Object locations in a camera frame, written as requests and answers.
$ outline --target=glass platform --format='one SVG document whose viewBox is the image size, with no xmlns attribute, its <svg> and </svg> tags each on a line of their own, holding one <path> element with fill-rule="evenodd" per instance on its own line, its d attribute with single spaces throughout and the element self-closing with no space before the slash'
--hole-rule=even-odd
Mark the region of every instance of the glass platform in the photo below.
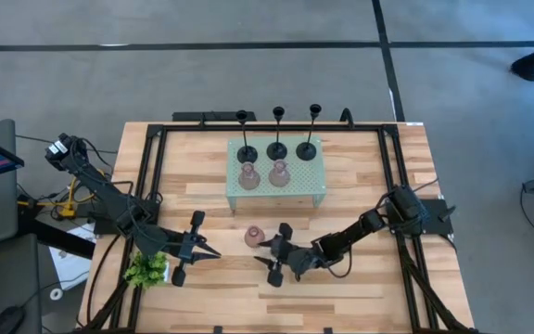
<svg viewBox="0 0 534 334">
<path fill-rule="evenodd" d="M 261 183 L 252 190 L 245 190 L 238 184 L 238 176 L 241 173 L 242 163 L 236 158 L 236 153 L 244 146 L 242 137 L 228 141 L 228 166 L 226 175 L 226 197 L 230 209 L 236 209 L 238 198 L 253 197 L 300 197 L 312 196 L 312 206 L 318 208 L 326 194 L 324 179 L 323 148 L 321 138 L 312 135 L 311 143 L 316 147 L 316 157 L 311 161 L 302 161 L 296 155 L 298 144 L 305 142 L 307 136 L 293 135 L 279 136 L 280 142 L 287 147 L 287 170 L 290 173 L 290 181 L 286 186 L 278 187 L 269 182 L 269 172 L 273 168 L 273 161 L 267 156 L 267 147 L 275 141 L 275 136 L 247 136 L 250 146 L 257 149 L 259 157 L 254 163 L 255 171 L 261 176 Z"/>
</svg>

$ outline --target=artificial plant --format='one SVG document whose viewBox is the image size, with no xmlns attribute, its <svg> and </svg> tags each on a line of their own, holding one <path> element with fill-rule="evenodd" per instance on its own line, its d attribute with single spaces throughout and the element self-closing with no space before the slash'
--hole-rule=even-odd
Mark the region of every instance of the artificial plant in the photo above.
<svg viewBox="0 0 534 334">
<path fill-rule="evenodd" d="M 131 261 L 131 266 L 125 272 L 125 279 L 129 284 L 147 289 L 157 285 L 164 280 L 166 270 L 166 255 L 156 253 L 154 256 L 146 257 L 141 252 L 137 252 Z"/>
</svg>

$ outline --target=concrete floor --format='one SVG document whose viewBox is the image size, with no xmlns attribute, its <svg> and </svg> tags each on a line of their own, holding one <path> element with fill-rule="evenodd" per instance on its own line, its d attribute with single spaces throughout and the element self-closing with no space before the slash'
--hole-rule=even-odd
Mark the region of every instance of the concrete floor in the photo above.
<svg viewBox="0 0 534 334">
<path fill-rule="evenodd" d="M 534 2 L 384 0 L 389 40 L 534 40 Z M 0 45 L 377 41 L 363 0 L 0 0 Z M 509 64 L 516 48 L 393 49 L 405 118 L 424 122 L 453 224 L 477 328 L 534 333 L 534 230 L 518 206 L 534 178 L 534 83 Z M 254 110 L 323 120 L 348 107 L 359 121 L 391 121 L 379 49 L 0 52 L 0 119 L 17 132 L 68 132 L 116 149 L 127 121 L 167 121 L 174 111 Z M 19 181 L 33 194 L 69 182 L 19 139 Z M 525 197 L 534 221 L 534 196 Z M 42 284 L 56 280 L 43 252 Z M 61 302 L 43 298 L 44 324 L 74 324 L 83 287 Z"/>
</svg>

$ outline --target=wooden table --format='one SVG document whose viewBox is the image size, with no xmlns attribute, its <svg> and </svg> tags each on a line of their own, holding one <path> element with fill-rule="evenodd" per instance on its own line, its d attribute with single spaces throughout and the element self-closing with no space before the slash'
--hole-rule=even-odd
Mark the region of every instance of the wooden table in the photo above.
<svg viewBox="0 0 534 334">
<path fill-rule="evenodd" d="M 115 181 L 135 181 L 148 123 L 125 125 L 115 165 Z M 399 124 L 402 152 L 410 184 L 415 187 L 436 178 L 424 126 Z M 248 135 L 273 135 L 256 133 Z M 206 218 L 200 233 L 222 253 L 221 260 L 203 261 L 186 268 L 183 288 L 153 287 L 141 300 L 138 332 L 410 332 L 405 291 L 395 238 L 388 231 L 370 235 L 353 247 L 353 269 L 345 279 L 335 279 L 325 270 L 312 270 L 296 282 L 288 268 L 281 288 L 266 282 L 264 264 L 253 255 L 268 256 L 268 249 L 253 250 L 244 243 L 248 226 L 263 228 L 271 238 L 282 222 L 294 228 L 292 241 L 300 246 L 354 223 L 387 191 L 375 133 L 318 134 L 323 139 L 327 196 L 314 209 L 311 198 L 241 199 L 235 214 L 225 197 L 226 144 L 231 132 L 169 133 L 159 191 L 164 201 L 159 224 L 188 230 L 191 214 L 202 210 Z M 392 142 L 388 139 L 394 179 L 399 180 Z M 147 173 L 151 183 L 153 161 Z M 418 192 L 434 198 L 439 186 Z M 86 286 L 112 237 L 98 240 Z M 473 326 L 455 251 L 442 238 L 422 237 L 430 281 L 439 297 L 462 323 Z M 96 282 L 93 313 L 117 284 L 124 240 L 110 252 Z M 333 269 L 345 272 L 348 257 Z M 170 258 L 171 267 L 177 262 Z M 416 288 L 419 315 L 426 327 L 423 297 Z M 80 320 L 85 322 L 87 293 Z M 131 302 L 129 290 L 122 307 L 126 325 Z"/>
</svg>

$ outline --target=potted plant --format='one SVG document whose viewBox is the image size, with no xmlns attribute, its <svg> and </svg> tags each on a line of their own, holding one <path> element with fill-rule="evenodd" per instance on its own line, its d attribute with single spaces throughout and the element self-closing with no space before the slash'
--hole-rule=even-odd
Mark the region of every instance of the potted plant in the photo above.
<svg viewBox="0 0 534 334">
<path fill-rule="evenodd" d="M 154 256 L 145 257 L 141 252 L 137 252 L 125 272 L 125 279 L 133 286 L 147 289 L 164 280 L 166 266 L 164 253 L 158 252 Z"/>
</svg>

